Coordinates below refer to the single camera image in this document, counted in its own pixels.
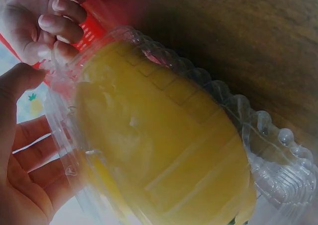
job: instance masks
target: wooden surface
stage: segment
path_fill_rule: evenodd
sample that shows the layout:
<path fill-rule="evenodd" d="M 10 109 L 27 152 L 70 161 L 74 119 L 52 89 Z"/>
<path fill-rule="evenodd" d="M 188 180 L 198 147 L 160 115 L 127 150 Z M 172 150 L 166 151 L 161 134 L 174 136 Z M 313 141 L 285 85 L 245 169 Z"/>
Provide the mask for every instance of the wooden surface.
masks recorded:
<path fill-rule="evenodd" d="M 318 162 L 318 0 L 143 0 L 133 23 L 293 130 Z M 315 213 L 302 224 L 315 222 Z"/>

